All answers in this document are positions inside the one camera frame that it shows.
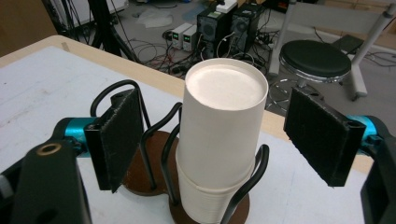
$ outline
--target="bolt hole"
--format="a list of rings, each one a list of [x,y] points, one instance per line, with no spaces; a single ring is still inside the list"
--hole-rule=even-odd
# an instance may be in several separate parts
[[[46,144],[38,149],[37,154],[39,156],[48,156],[59,151],[61,147],[59,143]]]

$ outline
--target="white device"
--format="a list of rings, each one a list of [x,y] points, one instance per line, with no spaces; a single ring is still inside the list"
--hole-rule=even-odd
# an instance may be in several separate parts
[[[172,31],[172,45],[176,49],[183,48],[183,33],[187,31],[192,24],[185,22]]]
[[[197,36],[197,25],[193,25],[183,34],[183,49],[192,51],[195,49]]]
[[[217,12],[222,12],[222,13],[228,13],[238,5],[238,2],[236,0],[224,0],[224,5],[217,5],[216,6],[216,11]]]

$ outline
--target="power supply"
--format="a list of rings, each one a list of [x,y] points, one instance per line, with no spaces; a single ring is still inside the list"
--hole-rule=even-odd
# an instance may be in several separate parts
[[[230,27],[234,7],[228,13],[216,11],[216,5],[207,8],[197,16],[197,36],[202,35],[202,44],[205,44],[205,55],[207,59],[223,55],[229,46],[229,41],[221,41],[230,35]]]
[[[187,31],[192,24],[185,22],[172,31],[172,45],[176,49],[183,49],[183,33]]]
[[[195,49],[197,36],[197,25],[193,25],[183,34],[183,49],[192,51]]]
[[[233,14],[231,53],[248,52],[256,37],[262,6],[244,3]]]

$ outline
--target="white paper cup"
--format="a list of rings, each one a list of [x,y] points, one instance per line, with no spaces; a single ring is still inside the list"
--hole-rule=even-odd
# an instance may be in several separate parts
[[[193,183],[227,189],[250,175],[267,92],[262,72],[237,60],[206,60],[189,70],[177,157]]]
[[[203,224],[220,223],[231,198],[250,178],[247,175],[240,183],[226,189],[207,189],[193,183],[179,166],[177,174],[184,210],[194,221]]]

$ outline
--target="black stool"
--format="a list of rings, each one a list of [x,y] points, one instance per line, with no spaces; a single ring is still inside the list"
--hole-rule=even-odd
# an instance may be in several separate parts
[[[270,86],[268,96],[271,103],[267,107],[277,105],[283,111],[287,111],[289,105],[290,83],[305,88],[312,94],[320,94],[307,85],[306,81],[339,82],[351,69],[351,61],[343,52],[330,44],[314,40],[294,40],[286,43],[280,50],[279,60],[289,72],[298,76],[297,79],[281,79]]]

